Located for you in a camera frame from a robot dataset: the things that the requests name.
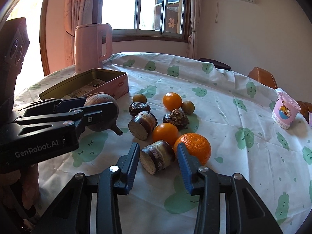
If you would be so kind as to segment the brown taro root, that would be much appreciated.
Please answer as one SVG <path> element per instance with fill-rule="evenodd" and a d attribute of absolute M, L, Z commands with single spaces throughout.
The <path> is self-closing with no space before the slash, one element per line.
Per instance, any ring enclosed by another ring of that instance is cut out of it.
<path fill-rule="evenodd" d="M 117 127 L 116 124 L 116 120 L 119 114 L 119 107 L 116 100 L 112 96 L 103 92 L 90 94 L 87 96 L 84 106 L 91 106 L 109 102 L 112 102 L 114 104 L 116 111 L 102 107 L 102 117 L 96 119 L 96 123 L 93 125 L 89 125 L 88 128 L 94 132 L 102 132 L 104 130 L 110 129 L 120 136 L 123 134 L 123 132 Z"/>

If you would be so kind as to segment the large textured orange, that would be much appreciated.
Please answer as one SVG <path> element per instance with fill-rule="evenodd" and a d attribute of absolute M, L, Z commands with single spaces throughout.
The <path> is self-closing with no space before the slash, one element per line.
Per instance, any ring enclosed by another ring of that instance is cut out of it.
<path fill-rule="evenodd" d="M 184 143 L 188 153 L 198 158 L 201 165 L 205 165 L 211 157 L 212 149 L 209 141 L 200 134 L 186 133 L 181 135 L 174 144 L 174 152 L 177 153 L 179 143 Z"/>

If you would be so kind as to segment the dark mangosteen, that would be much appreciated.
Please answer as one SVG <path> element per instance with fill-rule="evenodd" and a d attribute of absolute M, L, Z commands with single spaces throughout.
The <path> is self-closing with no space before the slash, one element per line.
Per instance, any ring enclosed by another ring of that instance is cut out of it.
<path fill-rule="evenodd" d="M 169 111 L 163 116 L 163 123 L 170 123 L 177 127 L 178 130 L 184 129 L 189 124 L 188 117 L 178 109 Z"/>
<path fill-rule="evenodd" d="M 151 110 L 151 107 L 148 104 L 141 103 L 141 102 L 134 102 L 130 104 L 129 106 L 129 114 L 131 116 L 135 116 L 138 113 L 143 112 L 143 111 L 149 112 L 150 110 Z"/>

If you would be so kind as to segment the brown longan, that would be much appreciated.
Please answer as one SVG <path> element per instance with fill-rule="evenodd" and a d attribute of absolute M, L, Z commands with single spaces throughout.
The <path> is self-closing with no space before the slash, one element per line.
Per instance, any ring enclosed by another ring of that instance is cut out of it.
<path fill-rule="evenodd" d="M 186 114 L 192 114 L 194 113 L 195 111 L 195 105 L 191 102 L 191 101 L 184 101 L 182 104 L 181 104 L 181 109 L 184 113 Z"/>
<path fill-rule="evenodd" d="M 136 94 L 133 96 L 132 101 L 134 103 L 147 103 L 147 97 L 144 94 Z"/>

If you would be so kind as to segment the smooth orange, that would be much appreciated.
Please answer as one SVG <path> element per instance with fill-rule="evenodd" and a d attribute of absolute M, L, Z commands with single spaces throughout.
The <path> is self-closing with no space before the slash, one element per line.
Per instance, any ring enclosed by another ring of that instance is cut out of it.
<path fill-rule="evenodd" d="M 173 146 L 179 138 L 179 130 L 171 123 L 162 123 L 158 125 L 152 132 L 153 142 L 163 140 Z"/>
<path fill-rule="evenodd" d="M 182 105 L 182 99 L 179 94 L 175 92 L 168 92 L 163 96 L 163 105 L 167 110 L 179 109 Z"/>

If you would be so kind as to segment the printed paper sheet in tin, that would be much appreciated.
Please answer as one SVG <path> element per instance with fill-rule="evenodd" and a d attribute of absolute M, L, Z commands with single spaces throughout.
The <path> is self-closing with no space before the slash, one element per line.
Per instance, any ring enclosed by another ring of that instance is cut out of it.
<path fill-rule="evenodd" d="M 91 92 L 93 89 L 103 85 L 105 83 L 105 81 L 100 80 L 100 79 L 94 79 L 93 81 L 91 81 L 89 84 L 82 86 L 81 88 L 74 90 L 73 92 L 65 95 L 63 98 L 64 99 L 71 99 L 71 98 L 78 98 L 78 97 L 82 97 L 85 94 L 88 94 L 89 92 Z"/>

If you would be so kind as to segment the pink rectangular tin box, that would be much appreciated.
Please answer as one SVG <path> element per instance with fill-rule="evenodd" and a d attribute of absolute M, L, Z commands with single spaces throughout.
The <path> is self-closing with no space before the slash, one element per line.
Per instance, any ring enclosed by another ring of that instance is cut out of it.
<path fill-rule="evenodd" d="M 126 72 L 96 68 L 65 79 L 40 93 L 39 98 L 71 99 L 103 92 L 118 99 L 128 91 Z"/>

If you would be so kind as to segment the white green-patterned tablecloth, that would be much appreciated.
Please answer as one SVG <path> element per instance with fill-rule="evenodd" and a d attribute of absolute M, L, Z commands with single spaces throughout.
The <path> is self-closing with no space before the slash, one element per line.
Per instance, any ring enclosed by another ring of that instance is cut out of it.
<path fill-rule="evenodd" d="M 78 172 L 102 172 L 128 152 L 132 142 L 141 148 L 152 143 L 137 140 L 129 131 L 132 97 L 147 97 L 151 112 L 162 123 L 167 112 L 162 98 L 179 94 L 195 104 L 184 133 L 208 139 L 212 154 L 205 164 L 216 173 L 241 173 L 264 201 L 283 233 L 296 233 L 311 211 L 311 128 L 298 113 L 285 130 L 272 119 L 277 92 L 233 71 L 209 63 L 153 53 L 113 54 L 103 68 L 128 74 L 129 93 L 117 100 L 117 126 L 81 135 L 80 151 L 39 164 L 40 216 Z M 118 204 L 123 233 L 194 233 L 199 196 L 184 189 L 178 163 L 149 175 L 139 163 L 133 189 Z"/>

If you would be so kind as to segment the pink electric kettle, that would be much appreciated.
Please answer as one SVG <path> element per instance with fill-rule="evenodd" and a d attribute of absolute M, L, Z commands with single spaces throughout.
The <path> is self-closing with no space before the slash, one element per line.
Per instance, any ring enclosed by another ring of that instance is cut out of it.
<path fill-rule="evenodd" d="M 75 29 L 74 68 L 80 74 L 102 68 L 113 52 L 113 30 L 109 24 L 85 24 Z"/>

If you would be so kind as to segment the pink curtain left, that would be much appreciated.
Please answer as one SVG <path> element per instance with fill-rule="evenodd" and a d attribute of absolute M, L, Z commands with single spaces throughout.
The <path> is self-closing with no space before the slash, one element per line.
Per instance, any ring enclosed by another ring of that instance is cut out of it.
<path fill-rule="evenodd" d="M 74 65 L 74 36 L 75 29 L 85 24 L 91 0 L 65 0 L 65 65 Z"/>

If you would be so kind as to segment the pink cartoon mug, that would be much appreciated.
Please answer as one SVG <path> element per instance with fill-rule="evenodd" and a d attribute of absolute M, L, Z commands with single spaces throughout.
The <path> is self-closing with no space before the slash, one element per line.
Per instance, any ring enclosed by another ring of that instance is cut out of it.
<path fill-rule="evenodd" d="M 277 88 L 275 91 L 278 98 L 271 116 L 280 127 L 288 129 L 301 111 L 300 105 L 281 88 Z"/>

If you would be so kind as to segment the black round stool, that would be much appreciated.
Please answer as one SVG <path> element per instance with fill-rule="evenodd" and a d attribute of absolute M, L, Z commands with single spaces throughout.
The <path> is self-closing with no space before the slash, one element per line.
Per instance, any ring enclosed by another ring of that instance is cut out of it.
<path fill-rule="evenodd" d="M 231 70 L 231 67 L 230 67 L 230 66 L 228 66 L 228 65 L 225 64 L 225 63 L 219 62 L 219 61 L 217 61 L 217 60 L 207 59 L 207 58 L 200 58 L 199 61 L 201 61 L 201 62 L 210 62 L 210 63 L 212 63 L 212 64 L 215 66 L 215 68 L 217 68 L 217 69 L 224 69 L 224 70 L 228 70 L 228 71 Z"/>

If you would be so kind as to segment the brown leather sofa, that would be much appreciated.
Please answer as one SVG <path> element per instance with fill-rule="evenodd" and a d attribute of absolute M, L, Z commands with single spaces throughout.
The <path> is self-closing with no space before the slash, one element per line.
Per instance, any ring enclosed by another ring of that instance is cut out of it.
<path fill-rule="evenodd" d="M 307 123 L 309 123 L 310 113 L 312 112 L 311 103 L 303 102 L 303 101 L 297 101 L 297 103 L 300 106 L 300 113 L 303 115 Z"/>

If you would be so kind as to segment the beige curtain right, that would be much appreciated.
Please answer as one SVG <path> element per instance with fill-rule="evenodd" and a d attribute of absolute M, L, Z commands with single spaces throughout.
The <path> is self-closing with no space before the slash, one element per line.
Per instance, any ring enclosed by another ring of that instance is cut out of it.
<path fill-rule="evenodd" d="M 187 57 L 194 59 L 197 54 L 197 30 L 200 22 L 202 0 L 190 0 L 190 28 L 188 36 Z"/>

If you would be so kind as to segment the window with frame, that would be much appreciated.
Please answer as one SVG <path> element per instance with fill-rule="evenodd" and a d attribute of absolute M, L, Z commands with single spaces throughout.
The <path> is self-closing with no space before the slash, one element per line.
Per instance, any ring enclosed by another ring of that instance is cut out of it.
<path fill-rule="evenodd" d="M 93 0 L 92 22 L 108 23 L 113 41 L 185 42 L 190 0 Z"/>

